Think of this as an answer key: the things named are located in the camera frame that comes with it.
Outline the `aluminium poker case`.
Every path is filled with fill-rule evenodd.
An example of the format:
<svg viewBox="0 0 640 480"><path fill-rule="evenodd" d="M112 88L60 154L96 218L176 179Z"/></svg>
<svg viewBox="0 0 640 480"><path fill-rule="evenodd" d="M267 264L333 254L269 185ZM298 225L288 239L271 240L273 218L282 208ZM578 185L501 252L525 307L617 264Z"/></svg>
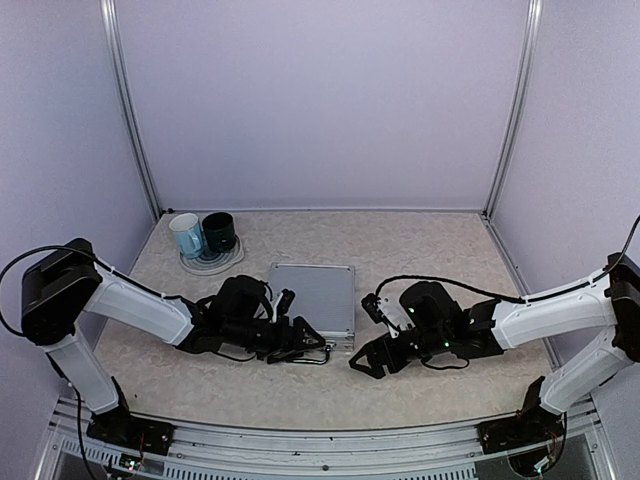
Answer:
<svg viewBox="0 0 640 480"><path fill-rule="evenodd" d="M355 267L273 263L269 284L276 293L295 293L289 317L303 317L325 345L291 361L324 365L333 352L352 353L355 345Z"/></svg>

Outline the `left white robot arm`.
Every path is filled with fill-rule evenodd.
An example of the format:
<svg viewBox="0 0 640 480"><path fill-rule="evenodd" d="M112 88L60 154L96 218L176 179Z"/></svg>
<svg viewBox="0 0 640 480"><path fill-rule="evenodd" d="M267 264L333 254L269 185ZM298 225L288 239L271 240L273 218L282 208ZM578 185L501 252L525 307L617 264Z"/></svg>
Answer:
<svg viewBox="0 0 640 480"><path fill-rule="evenodd" d="M303 317L289 317L293 291L274 294L250 276L228 278L217 293L193 302L132 280L100 260L83 238L40 252L43 259L22 275L22 333L77 390L94 423L121 445L133 443L140 424L77 329L82 313L116 320L193 355L218 354L228 344L273 364L326 345Z"/></svg>

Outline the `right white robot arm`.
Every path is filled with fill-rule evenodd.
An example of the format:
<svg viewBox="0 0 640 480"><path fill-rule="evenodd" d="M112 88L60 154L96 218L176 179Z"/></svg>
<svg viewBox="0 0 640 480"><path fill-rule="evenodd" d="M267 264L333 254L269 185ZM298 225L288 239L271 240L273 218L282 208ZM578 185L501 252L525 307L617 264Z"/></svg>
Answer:
<svg viewBox="0 0 640 480"><path fill-rule="evenodd" d="M395 374L411 361L427 364L451 353L470 361L503 354L534 340L586 328L599 334L554 373L530 385L511 426L523 444L535 442L571 405L639 360L639 267L614 253L590 276L537 296L494 293L463 309L446 290L448 280L413 276L394 308L379 291L361 301L388 331L367 342L350 360L374 379Z"/></svg>

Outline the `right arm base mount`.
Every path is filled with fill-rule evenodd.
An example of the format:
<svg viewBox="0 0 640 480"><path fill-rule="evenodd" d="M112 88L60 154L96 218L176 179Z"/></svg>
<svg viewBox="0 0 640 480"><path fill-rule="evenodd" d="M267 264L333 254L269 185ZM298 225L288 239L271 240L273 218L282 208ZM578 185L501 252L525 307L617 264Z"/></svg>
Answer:
<svg viewBox="0 0 640 480"><path fill-rule="evenodd" d="M481 422L476 426L476 430L482 451L488 455L560 437L564 432L564 423L561 416L511 416Z"/></svg>

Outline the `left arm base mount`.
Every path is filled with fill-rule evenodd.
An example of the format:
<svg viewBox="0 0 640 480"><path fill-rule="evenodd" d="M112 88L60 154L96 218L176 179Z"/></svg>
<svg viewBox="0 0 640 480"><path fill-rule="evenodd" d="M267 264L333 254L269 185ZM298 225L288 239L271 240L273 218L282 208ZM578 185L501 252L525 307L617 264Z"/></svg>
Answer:
<svg viewBox="0 0 640 480"><path fill-rule="evenodd" d="M137 417L111 421L94 419L87 428L87 435L141 453L167 456L174 430L170 423Z"/></svg>

